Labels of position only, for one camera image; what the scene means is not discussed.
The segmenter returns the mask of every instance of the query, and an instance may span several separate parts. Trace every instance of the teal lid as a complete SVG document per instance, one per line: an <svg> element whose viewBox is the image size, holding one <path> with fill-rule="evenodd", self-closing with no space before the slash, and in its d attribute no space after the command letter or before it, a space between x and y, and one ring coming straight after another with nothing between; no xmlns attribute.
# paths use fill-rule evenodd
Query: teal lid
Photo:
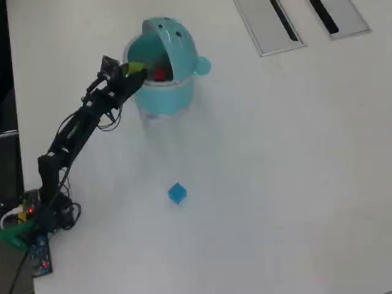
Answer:
<svg viewBox="0 0 392 294"><path fill-rule="evenodd" d="M157 17L145 20L142 25L143 35L157 34L168 54L173 70L173 81L181 82L194 73L205 75L211 69L211 63L199 57L189 31L173 18Z"/></svg>

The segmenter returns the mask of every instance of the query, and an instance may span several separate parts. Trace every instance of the wire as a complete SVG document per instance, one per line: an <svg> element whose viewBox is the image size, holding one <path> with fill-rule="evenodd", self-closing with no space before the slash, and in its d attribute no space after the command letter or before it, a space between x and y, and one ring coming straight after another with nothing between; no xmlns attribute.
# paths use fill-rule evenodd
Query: wire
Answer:
<svg viewBox="0 0 392 294"><path fill-rule="evenodd" d="M115 121L111 122L110 124L105 124L103 126L98 125L98 129L104 131L104 132L109 132L111 130L114 130L115 128L118 127L121 121L121 113L123 112L123 106L120 106L118 110L118 115L115 119Z"/></svg>
<svg viewBox="0 0 392 294"><path fill-rule="evenodd" d="M74 227L74 225L77 223L77 221L79 220L79 217L80 217L80 215L81 215L81 206L80 206L80 204L79 203L76 203L76 202L72 202L72 206L76 206L77 208L78 208L78 214L76 215L76 218L75 218L75 220L73 221L73 224L72 225L70 225L70 226L68 226L68 227L65 227L65 228L62 228L63 230L65 230L65 231L68 231L68 230L70 230L71 228L73 228Z"/></svg>
<svg viewBox="0 0 392 294"><path fill-rule="evenodd" d="M70 183L70 181L69 181L69 177L67 177L67 185L64 183L64 185L61 187L61 188L65 188L65 194L68 196L68 198L70 198L70 196L71 196L71 183Z"/></svg>
<svg viewBox="0 0 392 294"><path fill-rule="evenodd" d="M58 135L60 133L60 129L61 127L70 119L72 118L74 115L76 114L76 111L71 113L69 116L67 116L60 124L59 128L57 129L56 135Z"/></svg>
<svg viewBox="0 0 392 294"><path fill-rule="evenodd" d="M24 256L22 257L19 265L18 265L18 269L17 272L15 273L15 276L13 277L12 283L11 283L11 287L10 290L8 290L8 294L12 294L13 289L15 288L15 284L17 283L18 277L20 275L20 272L22 270L22 266L26 261L27 256L29 255L29 250L26 250L26 252L24 253Z"/></svg>
<svg viewBox="0 0 392 294"><path fill-rule="evenodd" d="M23 206L18 206L15 207L14 209L11 209L9 212L5 213L5 215L3 215L0 219L0 228L1 230L4 229L4 221L7 217L12 216L14 214L19 214L23 212Z"/></svg>

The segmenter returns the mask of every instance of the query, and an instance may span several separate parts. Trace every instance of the white surface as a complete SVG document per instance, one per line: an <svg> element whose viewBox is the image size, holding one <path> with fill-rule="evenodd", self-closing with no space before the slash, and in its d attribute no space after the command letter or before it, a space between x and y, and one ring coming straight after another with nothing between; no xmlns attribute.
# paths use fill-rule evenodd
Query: white surface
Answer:
<svg viewBox="0 0 392 294"><path fill-rule="evenodd" d="M330 42L283 1L308 47L260 58L231 0L8 1L27 189L143 19L182 20L213 64L185 116L143 127L129 101L94 133L70 173L80 221L51 240L36 293L391 290L392 2L355 4L373 33Z"/></svg>

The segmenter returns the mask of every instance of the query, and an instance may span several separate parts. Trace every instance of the black cable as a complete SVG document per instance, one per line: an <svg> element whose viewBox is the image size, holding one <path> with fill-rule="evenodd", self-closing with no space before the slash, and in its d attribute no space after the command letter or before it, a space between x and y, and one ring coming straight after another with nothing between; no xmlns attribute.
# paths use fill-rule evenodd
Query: black cable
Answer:
<svg viewBox="0 0 392 294"><path fill-rule="evenodd" d="M70 230L71 228L73 228L73 227L75 226L75 224L77 223L77 221L79 220L79 217L80 217L80 215L81 215L81 206L80 206L80 204L79 204L79 203L76 203L76 202L72 202L72 206L74 206L74 205L78 208L78 214L76 215L76 218L75 218L75 220L73 221L73 224L72 224L72 225L70 225L70 226L68 226L68 227L62 228L62 229L65 230L65 231L68 231L68 230Z"/></svg>
<svg viewBox="0 0 392 294"><path fill-rule="evenodd" d="M21 259L21 261L20 261L20 263L19 263L19 265L18 265L17 272L15 273L15 276L13 277L13 280L12 280L12 283L11 283L10 290L8 290L8 294L12 294L13 289L15 288L15 284L17 283L18 277L19 277L19 275L20 275L20 271L22 270L22 266L23 266L23 264L25 263L26 258L27 258L28 255L29 255L29 250L27 250L27 251L24 253L24 256L22 257L22 259Z"/></svg>
<svg viewBox="0 0 392 294"><path fill-rule="evenodd" d="M100 129L104 132L109 132L109 131L117 128L118 125L120 124L120 121L121 121L121 113L122 112L123 112L123 106L120 106L120 108L118 110L118 115L117 115L115 121L111 122L110 124L103 125L103 126L98 125L98 129Z"/></svg>
<svg viewBox="0 0 392 294"><path fill-rule="evenodd" d="M61 122L59 128L57 129L56 135L59 134L61 127L62 127L71 117L73 117L75 114L76 114L76 111L73 112L73 113L71 113L69 116L67 116L67 117Z"/></svg>

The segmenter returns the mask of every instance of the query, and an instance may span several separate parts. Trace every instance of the robotic arm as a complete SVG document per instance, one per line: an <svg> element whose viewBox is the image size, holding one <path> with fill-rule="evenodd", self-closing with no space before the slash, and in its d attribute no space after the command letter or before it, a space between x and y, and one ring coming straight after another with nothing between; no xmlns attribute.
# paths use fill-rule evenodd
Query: robotic arm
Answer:
<svg viewBox="0 0 392 294"><path fill-rule="evenodd" d="M45 231L53 233L58 228L73 226L72 202L60 191L61 187L73 161L98 126L101 117L107 115L115 122L111 111L119 110L147 78L146 69L132 74L128 72L128 64L120 65L117 60L104 56L97 79L88 87L82 99L83 105L62 123L66 124L56 134L48 152L38 158L42 187L39 189L40 207L36 222ZM107 85L99 89L103 81ZM59 183L59 171L63 168L67 171Z"/></svg>

